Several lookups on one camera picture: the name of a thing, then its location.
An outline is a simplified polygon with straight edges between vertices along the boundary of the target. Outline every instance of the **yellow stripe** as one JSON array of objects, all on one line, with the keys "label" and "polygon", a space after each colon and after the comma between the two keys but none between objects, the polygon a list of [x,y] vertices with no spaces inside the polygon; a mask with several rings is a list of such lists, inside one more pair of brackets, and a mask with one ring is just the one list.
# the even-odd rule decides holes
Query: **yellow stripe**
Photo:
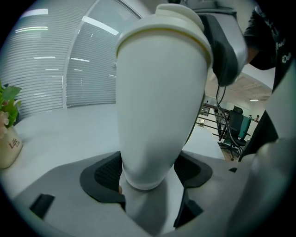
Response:
[{"label": "yellow stripe", "polygon": [[179,33],[181,35],[185,35],[186,37],[189,37],[190,39],[194,40],[205,52],[206,54],[206,61],[207,61],[207,64],[208,66],[210,65],[211,63],[211,56],[208,52],[208,50],[204,47],[204,45],[199,42],[196,38],[192,37],[191,35],[187,34],[187,33],[184,33],[182,31],[178,31],[178,30],[175,30],[175,29],[169,29],[169,28],[152,28],[152,29],[145,29],[145,30],[142,30],[142,31],[139,31],[135,34],[132,34],[130,36],[128,36],[126,39],[124,39],[121,44],[119,45],[118,49],[117,49],[117,52],[116,52],[116,58],[118,57],[118,53],[119,53],[119,50],[120,50],[120,47],[121,45],[123,44],[123,42],[125,42],[126,40],[128,40],[129,38],[131,38],[132,36],[134,35],[137,35],[137,34],[141,34],[143,32],[147,32],[147,31],[173,31],[173,32],[176,32],[176,33]]}]

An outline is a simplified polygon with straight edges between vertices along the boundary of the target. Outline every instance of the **flower pot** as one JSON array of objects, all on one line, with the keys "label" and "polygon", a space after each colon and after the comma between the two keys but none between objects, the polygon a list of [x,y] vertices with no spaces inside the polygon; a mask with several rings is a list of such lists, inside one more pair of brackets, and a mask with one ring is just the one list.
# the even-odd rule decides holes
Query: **flower pot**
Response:
[{"label": "flower pot", "polygon": [[13,126],[7,129],[7,134],[0,139],[0,168],[12,165],[23,147],[17,132]]}]

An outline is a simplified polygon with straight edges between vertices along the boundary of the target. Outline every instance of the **person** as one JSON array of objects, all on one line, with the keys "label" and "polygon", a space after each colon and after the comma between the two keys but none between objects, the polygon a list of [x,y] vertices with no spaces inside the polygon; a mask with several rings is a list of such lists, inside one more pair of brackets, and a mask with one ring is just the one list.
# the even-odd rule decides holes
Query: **person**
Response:
[{"label": "person", "polygon": [[[278,29],[278,26],[268,19],[266,14],[257,6],[252,12],[244,38],[248,46],[247,63],[260,70],[275,67],[274,91],[292,61],[285,36]],[[256,153],[262,145],[273,142],[277,138],[278,135],[271,119],[264,112],[241,158]]]}]

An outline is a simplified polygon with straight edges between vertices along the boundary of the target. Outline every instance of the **pink flower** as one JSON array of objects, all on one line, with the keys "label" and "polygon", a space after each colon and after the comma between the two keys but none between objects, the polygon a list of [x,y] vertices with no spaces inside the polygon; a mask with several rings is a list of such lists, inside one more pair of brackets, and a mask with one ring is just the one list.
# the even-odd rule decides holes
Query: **pink flower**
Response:
[{"label": "pink flower", "polygon": [[0,111],[0,139],[4,137],[4,134],[7,133],[7,128],[5,125],[9,124],[8,112]]}]

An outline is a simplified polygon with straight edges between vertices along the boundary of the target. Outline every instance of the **white cylinder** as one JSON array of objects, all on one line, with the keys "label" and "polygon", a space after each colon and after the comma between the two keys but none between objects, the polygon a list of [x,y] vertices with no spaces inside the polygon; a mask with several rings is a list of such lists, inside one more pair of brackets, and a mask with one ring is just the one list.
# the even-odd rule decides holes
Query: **white cylinder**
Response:
[{"label": "white cylinder", "polygon": [[152,189],[172,167],[195,123],[207,71],[201,46],[178,32],[144,31],[121,45],[118,128],[132,186]]}]

